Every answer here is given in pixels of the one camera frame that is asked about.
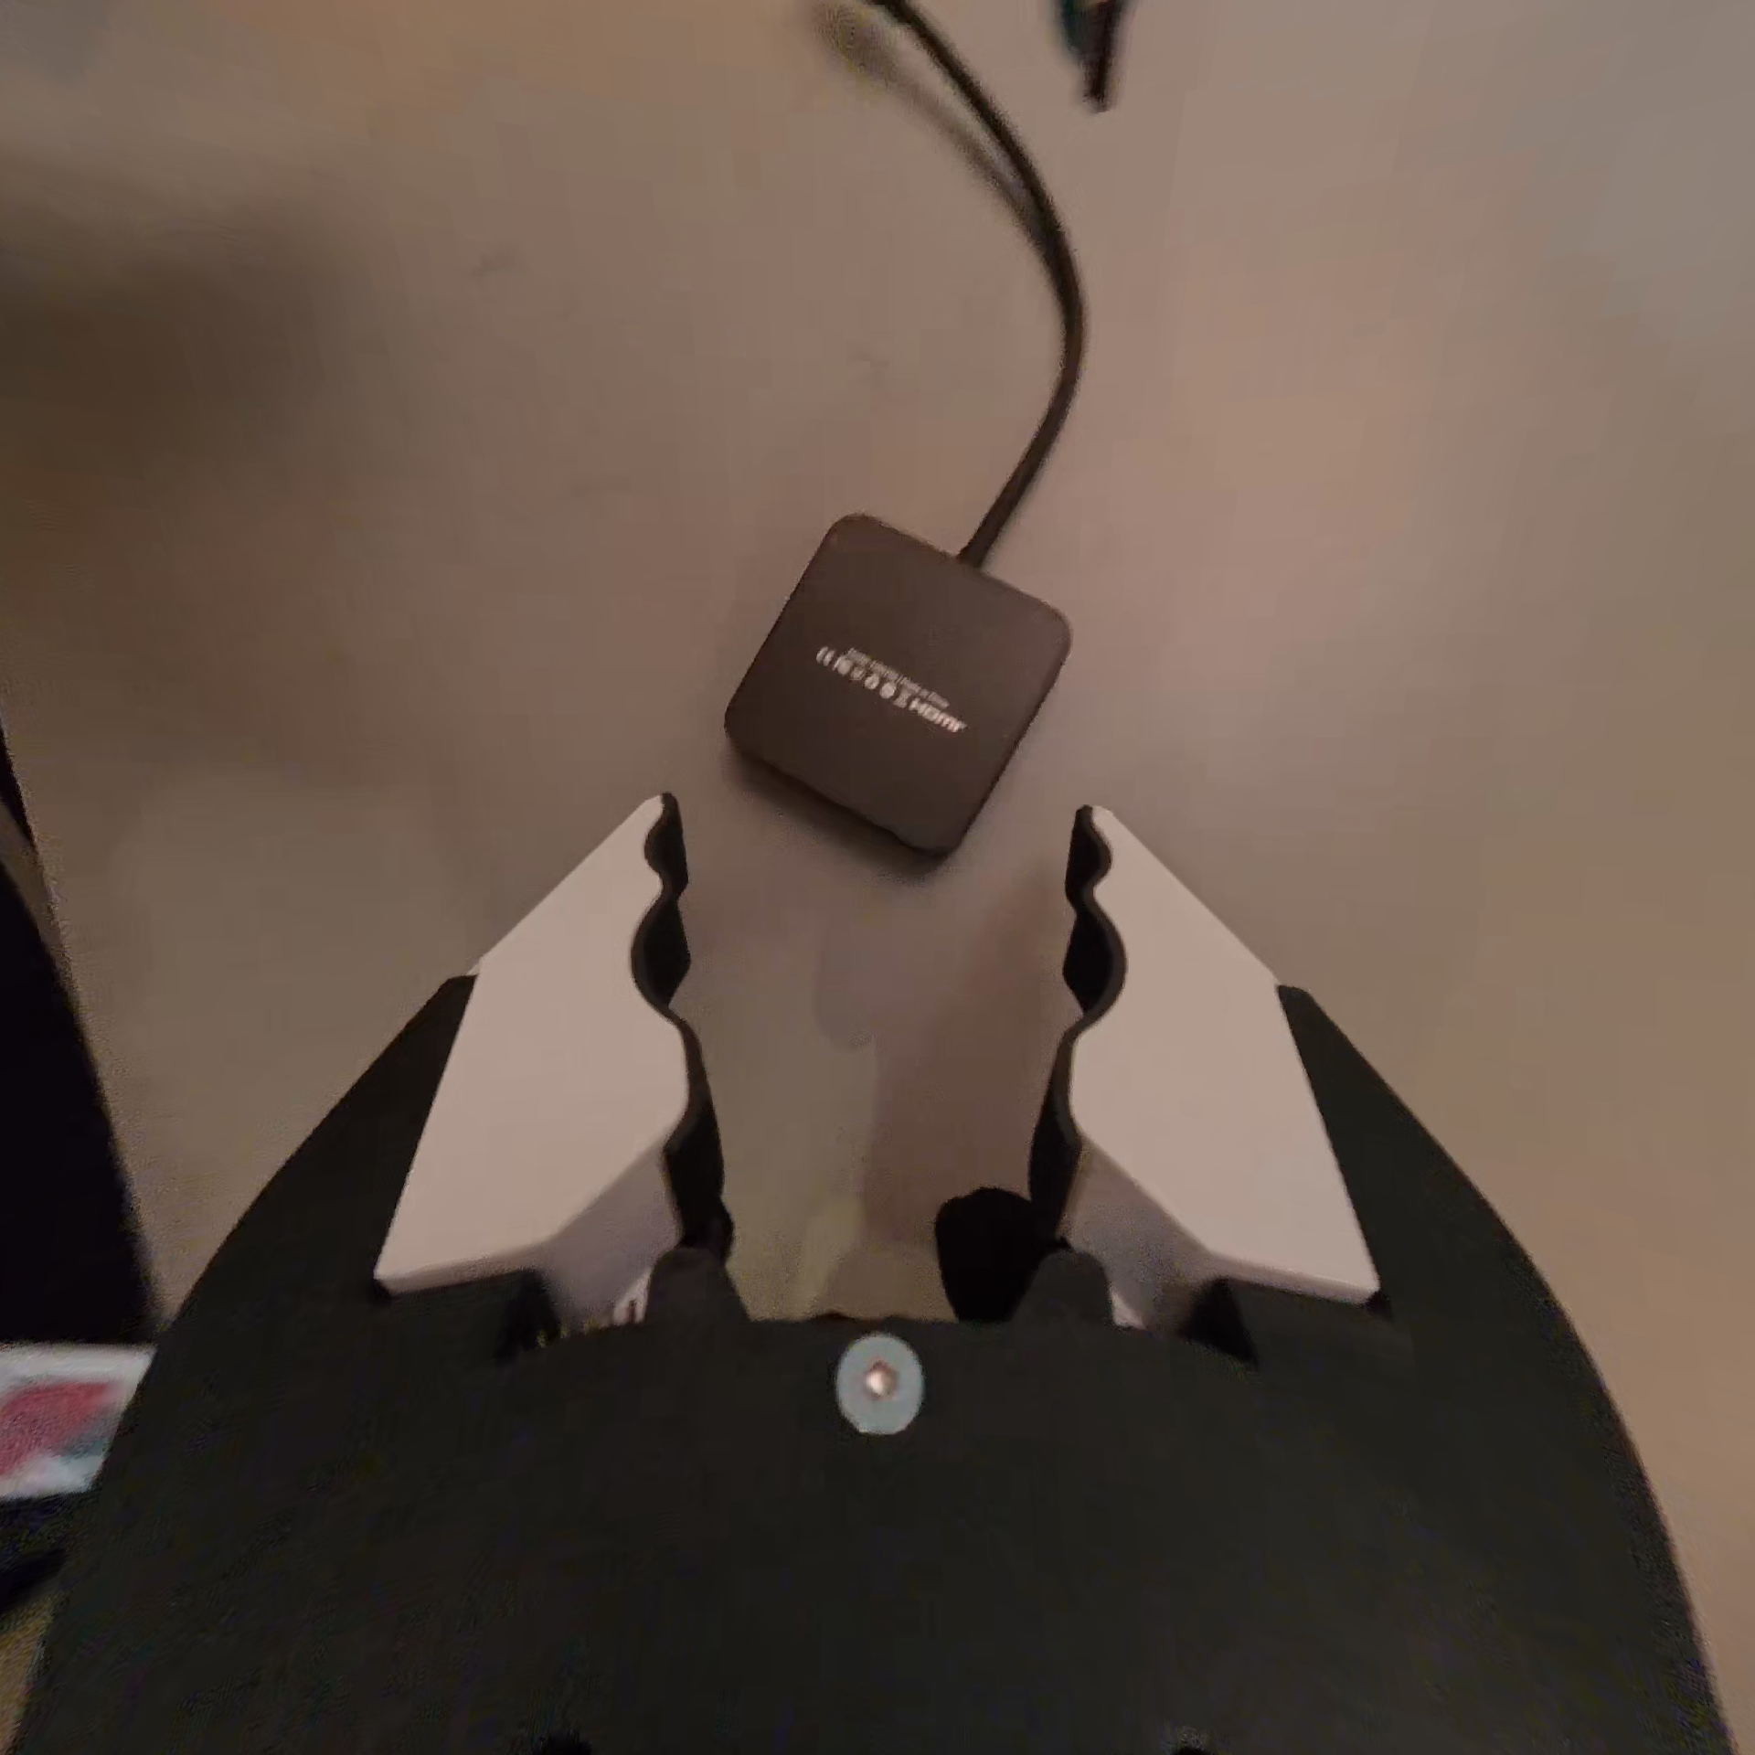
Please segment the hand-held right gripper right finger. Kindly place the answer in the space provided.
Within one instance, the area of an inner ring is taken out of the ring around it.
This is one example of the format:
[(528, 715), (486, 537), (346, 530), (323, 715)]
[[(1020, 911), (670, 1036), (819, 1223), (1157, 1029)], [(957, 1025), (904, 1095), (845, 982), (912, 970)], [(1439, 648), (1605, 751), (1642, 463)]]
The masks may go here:
[(1282, 987), (1109, 810), (1081, 805), (1064, 1032), (1031, 1210), (1119, 1317), (1179, 1329), (1218, 1281), (1367, 1309), (1381, 1281)]

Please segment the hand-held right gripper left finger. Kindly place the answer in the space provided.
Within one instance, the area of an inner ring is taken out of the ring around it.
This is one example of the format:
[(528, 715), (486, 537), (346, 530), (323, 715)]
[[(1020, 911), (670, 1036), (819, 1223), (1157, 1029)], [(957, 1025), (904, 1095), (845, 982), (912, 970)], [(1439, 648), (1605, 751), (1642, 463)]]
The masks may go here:
[(641, 801), (471, 970), (376, 1261), (392, 1297), (532, 1276), (565, 1329), (732, 1319), (686, 833)]

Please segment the black square adapter box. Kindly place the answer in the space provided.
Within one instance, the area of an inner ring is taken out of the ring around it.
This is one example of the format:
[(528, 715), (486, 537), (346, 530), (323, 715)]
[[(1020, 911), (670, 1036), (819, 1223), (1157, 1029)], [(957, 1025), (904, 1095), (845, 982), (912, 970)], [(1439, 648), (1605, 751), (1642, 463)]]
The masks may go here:
[(723, 728), (737, 757), (945, 858), (1066, 655), (1049, 602), (855, 513), (810, 553)]

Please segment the red white printed card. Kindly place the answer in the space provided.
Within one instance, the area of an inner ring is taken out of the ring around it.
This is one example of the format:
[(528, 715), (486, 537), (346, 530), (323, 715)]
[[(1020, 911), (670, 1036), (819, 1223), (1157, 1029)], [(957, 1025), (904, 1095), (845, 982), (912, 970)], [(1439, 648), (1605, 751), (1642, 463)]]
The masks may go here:
[(3, 1346), (3, 1504), (88, 1491), (155, 1349)]

